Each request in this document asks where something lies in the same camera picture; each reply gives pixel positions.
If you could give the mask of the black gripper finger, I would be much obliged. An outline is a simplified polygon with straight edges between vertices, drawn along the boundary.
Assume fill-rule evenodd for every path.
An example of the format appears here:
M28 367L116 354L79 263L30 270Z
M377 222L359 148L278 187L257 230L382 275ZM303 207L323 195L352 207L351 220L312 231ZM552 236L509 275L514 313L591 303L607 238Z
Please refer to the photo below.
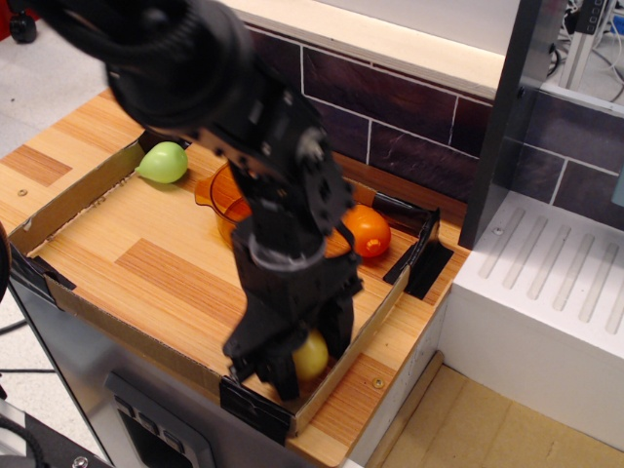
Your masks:
M317 329L324 338L332 358L339 360L350 345L353 324L354 309L351 297L330 299L321 307Z
M294 336L273 340L257 353L255 373L259 380L269 383L282 401L299 397L299 384L293 360L293 351L301 341Z

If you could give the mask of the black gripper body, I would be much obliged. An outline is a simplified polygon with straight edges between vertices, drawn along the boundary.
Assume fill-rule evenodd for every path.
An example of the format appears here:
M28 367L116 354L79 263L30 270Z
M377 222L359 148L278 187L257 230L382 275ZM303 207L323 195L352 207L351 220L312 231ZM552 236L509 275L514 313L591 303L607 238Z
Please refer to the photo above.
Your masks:
M277 271L256 264L252 257L255 236L252 220L244 219L232 233L232 247L247 308L223 346L232 365L230 378L241 384L256 375L258 351L273 340L294 336L303 344L318 330L321 307L330 299L351 297L362 289L354 237L343 223L333 230L348 248L338 256L321 256L296 271Z

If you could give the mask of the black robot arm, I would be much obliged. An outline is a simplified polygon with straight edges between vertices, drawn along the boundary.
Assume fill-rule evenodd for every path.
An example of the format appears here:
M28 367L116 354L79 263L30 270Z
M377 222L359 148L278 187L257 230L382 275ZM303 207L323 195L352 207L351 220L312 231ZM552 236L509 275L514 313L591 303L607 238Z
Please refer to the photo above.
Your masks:
M294 352L320 332L350 344L360 259L327 257L354 204L315 107L265 64L217 1L32 1L61 37L104 63L120 106L146 130L226 158L250 215L232 234L247 299L223 351L231 376L299 394Z

